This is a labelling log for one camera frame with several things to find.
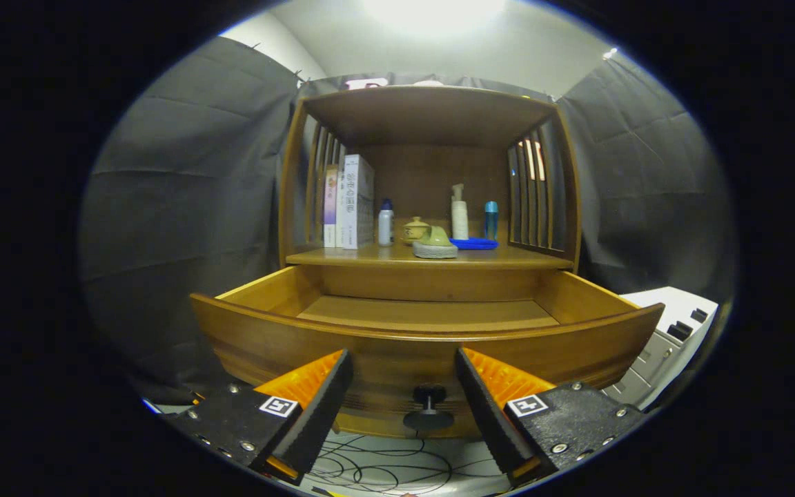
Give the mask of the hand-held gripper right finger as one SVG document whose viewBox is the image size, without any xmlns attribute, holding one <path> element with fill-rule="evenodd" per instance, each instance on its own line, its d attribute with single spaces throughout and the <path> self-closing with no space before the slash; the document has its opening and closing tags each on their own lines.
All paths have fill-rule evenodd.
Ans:
<svg viewBox="0 0 795 497">
<path fill-rule="evenodd" d="M 514 488 L 580 465 L 647 419 L 584 382 L 553 384 L 470 347 L 455 352 L 455 375 Z"/>
</svg>

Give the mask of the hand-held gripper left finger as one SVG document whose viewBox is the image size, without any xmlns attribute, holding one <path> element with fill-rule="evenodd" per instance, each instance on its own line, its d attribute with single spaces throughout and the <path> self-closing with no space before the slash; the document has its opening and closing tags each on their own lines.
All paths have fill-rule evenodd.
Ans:
<svg viewBox="0 0 795 497">
<path fill-rule="evenodd" d="M 351 355 L 340 349 L 261 386 L 218 387 L 164 419 L 235 465 L 297 485 L 318 459 L 352 380 Z"/>
</svg>

